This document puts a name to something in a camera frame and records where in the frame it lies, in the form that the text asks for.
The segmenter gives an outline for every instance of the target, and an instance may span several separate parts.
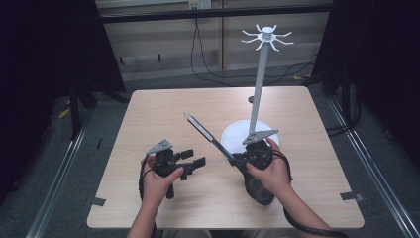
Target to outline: wrist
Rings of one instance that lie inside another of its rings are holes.
[[[150,209],[158,209],[161,205],[161,200],[144,198],[142,201],[142,207],[148,207]]]
[[[273,193],[275,197],[280,201],[280,203],[284,203],[287,200],[294,199],[296,196],[296,192],[294,191],[291,185],[282,187],[281,189],[275,191]]]

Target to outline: hand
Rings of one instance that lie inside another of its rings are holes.
[[[272,150],[280,151],[279,146],[271,138],[266,138]],[[258,178],[265,189],[280,197],[283,193],[291,190],[287,166],[284,160],[273,156],[271,164],[265,170],[259,170],[250,163],[247,163],[250,174]]]
[[[182,175],[184,168],[178,168],[172,174],[163,178],[151,171],[155,161],[155,156],[149,156],[145,164],[143,203],[160,206],[166,196],[167,189]]]

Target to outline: gray carpet floor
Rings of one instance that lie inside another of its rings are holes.
[[[268,68],[267,75],[283,75],[285,67]],[[236,70],[224,75],[256,74],[255,69]],[[309,74],[306,67],[296,74]],[[129,97],[135,90],[160,88],[196,88],[221,86],[254,86],[255,78],[235,76],[221,78],[208,73],[203,78],[223,81],[224,84],[203,80],[196,75],[148,79],[126,83]],[[265,82],[277,80],[268,77]],[[287,76],[276,81],[273,86],[298,85],[302,80]],[[309,86],[310,93],[326,127],[339,125],[320,83]],[[86,225],[90,205],[86,198],[94,197],[101,181],[113,144],[117,137],[127,104],[119,103],[102,94],[95,94],[98,105],[85,122],[85,136],[70,168],[68,177],[60,191],[50,221],[43,237],[125,237],[127,229],[91,229]],[[82,109],[82,117],[89,111]],[[372,159],[394,190],[396,196],[409,212],[414,223],[420,224],[420,168],[412,163],[405,151],[386,136],[386,127],[362,103],[362,115],[356,131],[367,146]],[[52,115],[51,126],[47,130],[33,164],[20,181],[20,187],[10,192],[0,207],[0,237],[25,237],[43,203],[62,159],[68,149],[71,137],[71,118],[58,119]],[[400,227],[370,179],[358,154],[345,134],[331,138],[338,159],[343,167],[352,191],[360,192],[365,200],[358,203],[365,218],[365,226],[357,230],[346,230],[350,237],[404,237]],[[228,237],[229,233],[213,233],[215,237]]]

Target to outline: white base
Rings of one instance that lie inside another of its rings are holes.
[[[256,132],[257,131],[267,131],[272,130],[265,123],[257,121],[256,123]],[[228,126],[222,134],[221,143],[222,146],[226,148],[231,154],[233,153],[243,153],[247,145],[243,145],[242,142],[248,137],[250,132],[250,120],[241,120],[232,123]],[[280,146],[280,140],[276,134],[269,136],[272,138],[278,146]]]

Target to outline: wooden table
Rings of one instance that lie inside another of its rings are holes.
[[[142,90],[133,94],[87,224],[92,228],[128,228],[141,205],[140,161],[162,139],[175,152],[193,149],[190,162],[205,156],[207,165],[174,183],[175,198],[165,199],[157,214],[161,229],[290,228],[278,200],[269,206],[253,201],[243,176],[216,147],[184,118],[192,114],[219,141],[226,127],[249,119],[253,87]],[[364,219],[306,87],[265,87],[259,121],[278,129],[281,150],[289,158],[296,192],[330,226],[359,228]]]

